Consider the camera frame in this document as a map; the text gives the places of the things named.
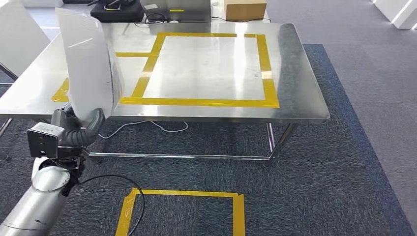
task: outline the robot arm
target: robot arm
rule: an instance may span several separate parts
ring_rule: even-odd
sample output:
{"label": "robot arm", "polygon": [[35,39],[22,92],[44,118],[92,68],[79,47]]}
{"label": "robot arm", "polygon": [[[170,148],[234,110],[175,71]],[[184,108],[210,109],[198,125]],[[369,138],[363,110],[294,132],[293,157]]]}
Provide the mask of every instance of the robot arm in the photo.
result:
{"label": "robot arm", "polygon": [[1,236],[45,236],[55,225],[84,170],[84,147],[94,142],[105,117],[102,109],[82,129],[71,110],[55,110],[51,124],[28,130],[30,154],[43,161],[32,185],[0,225]]}

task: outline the carpet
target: carpet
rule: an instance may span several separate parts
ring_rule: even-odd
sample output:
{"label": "carpet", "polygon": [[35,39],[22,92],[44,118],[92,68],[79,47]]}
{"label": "carpet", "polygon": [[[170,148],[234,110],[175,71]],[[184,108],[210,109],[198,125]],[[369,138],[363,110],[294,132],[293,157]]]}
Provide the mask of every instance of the carpet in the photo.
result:
{"label": "carpet", "polygon": [[[87,164],[82,179],[102,174],[131,177],[144,189],[244,194],[247,235],[414,235],[322,45],[305,45],[331,113],[323,125],[302,125],[272,168],[262,162],[103,158]],[[103,135],[124,122],[107,121]],[[167,129],[182,123],[159,122]],[[26,130],[14,120],[1,138],[0,220],[30,185],[32,159]],[[265,155],[264,124],[190,123],[165,133],[150,123],[126,127],[90,148],[103,152]],[[274,127],[275,135],[283,131]],[[51,235],[114,235],[123,197],[131,185],[104,178],[73,190]],[[136,199],[131,225],[139,212]],[[134,235],[231,235],[227,198],[146,195],[146,211]]]}

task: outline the white plastic bag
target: white plastic bag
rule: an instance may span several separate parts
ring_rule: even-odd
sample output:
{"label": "white plastic bag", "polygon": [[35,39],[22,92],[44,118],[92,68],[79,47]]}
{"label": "white plastic bag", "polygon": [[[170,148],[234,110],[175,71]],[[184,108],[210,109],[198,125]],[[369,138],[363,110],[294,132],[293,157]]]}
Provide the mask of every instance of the white plastic bag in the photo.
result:
{"label": "white plastic bag", "polygon": [[75,11],[55,8],[68,65],[68,98],[75,115],[91,120],[91,112],[102,108],[108,118],[122,95],[122,77],[117,57],[101,23]]}

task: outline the yellow tape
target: yellow tape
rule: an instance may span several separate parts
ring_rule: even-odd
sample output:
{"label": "yellow tape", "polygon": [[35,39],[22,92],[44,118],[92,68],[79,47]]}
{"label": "yellow tape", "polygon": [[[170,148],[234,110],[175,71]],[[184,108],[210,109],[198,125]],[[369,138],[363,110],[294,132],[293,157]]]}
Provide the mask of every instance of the yellow tape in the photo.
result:
{"label": "yellow tape", "polygon": [[240,194],[233,198],[233,235],[245,236],[245,199]]}
{"label": "yellow tape", "polygon": [[233,99],[188,99],[188,98],[150,98],[123,97],[125,105],[167,105],[167,106],[205,106],[205,107],[265,107],[276,108],[276,103],[265,100],[233,100]]}
{"label": "yellow tape", "polygon": [[267,40],[265,35],[258,34],[256,36],[258,43],[259,64],[261,65],[261,72],[271,71],[271,62],[269,61]]}
{"label": "yellow tape", "polygon": [[258,44],[259,65],[261,66],[262,84],[264,86],[265,102],[272,107],[279,108],[277,88],[272,78],[271,62],[269,60],[267,39],[265,35],[256,35]]}
{"label": "yellow tape", "polygon": [[69,81],[68,78],[64,80],[61,87],[58,89],[58,91],[52,96],[53,102],[69,102],[68,97],[66,96],[66,93],[69,90]]}
{"label": "yellow tape", "polygon": [[150,56],[158,56],[152,53],[116,53],[119,58],[147,58]]}
{"label": "yellow tape", "polygon": [[116,236],[127,236],[129,231],[130,220],[132,218],[132,211],[135,205],[136,193],[134,189],[130,191],[129,195],[124,198],[123,205],[119,216],[118,227],[116,229]]}
{"label": "yellow tape", "polygon": [[[244,195],[228,192],[205,192],[205,191],[183,191],[183,190],[142,190],[146,195],[175,195],[193,197],[221,197],[232,198],[233,201],[233,236],[245,236],[245,206]],[[135,205],[136,195],[140,194],[137,188],[133,188],[129,195],[124,198],[119,216],[116,236],[127,236],[132,218],[132,211]]]}
{"label": "yellow tape", "polygon": [[143,97],[143,94],[145,93],[145,89],[148,86],[149,79],[150,79],[149,77],[139,78],[139,81],[136,84],[135,89],[133,90],[132,96],[139,97],[139,98]]}
{"label": "yellow tape", "polygon": [[160,33],[156,36],[155,42],[153,43],[152,50],[150,51],[153,54],[159,55],[162,49],[162,45],[164,44],[165,36]]}
{"label": "yellow tape", "polygon": [[[137,188],[132,189],[135,194],[140,194]],[[143,189],[142,192],[148,195],[176,195],[176,196],[195,196],[195,197],[220,197],[220,198],[234,198],[237,193],[228,192],[205,192],[205,191],[184,191],[184,190],[155,190]]]}
{"label": "yellow tape", "polygon": [[145,66],[143,68],[143,72],[149,72],[148,74],[153,72],[153,69],[155,68],[157,60],[158,60],[158,57],[155,57],[155,56],[148,57],[148,60],[146,61]]}
{"label": "yellow tape", "polygon": [[235,33],[182,33],[182,32],[161,32],[158,33],[159,36],[177,36],[177,37],[227,37],[233,38],[238,35]]}

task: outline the stainless steel table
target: stainless steel table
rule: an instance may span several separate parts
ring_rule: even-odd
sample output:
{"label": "stainless steel table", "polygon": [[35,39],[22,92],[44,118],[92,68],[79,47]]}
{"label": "stainless steel table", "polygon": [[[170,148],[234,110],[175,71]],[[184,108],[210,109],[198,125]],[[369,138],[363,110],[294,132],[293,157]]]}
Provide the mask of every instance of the stainless steel table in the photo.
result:
{"label": "stainless steel table", "polygon": [[[109,24],[124,97],[110,119],[264,122],[270,155],[91,156],[272,160],[298,124],[320,124],[328,108],[292,24]],[[67,67],[58,36],[0,98],[0,117],[49,118],[67,100]],[[288,124],[275,142],[271,122]]]}

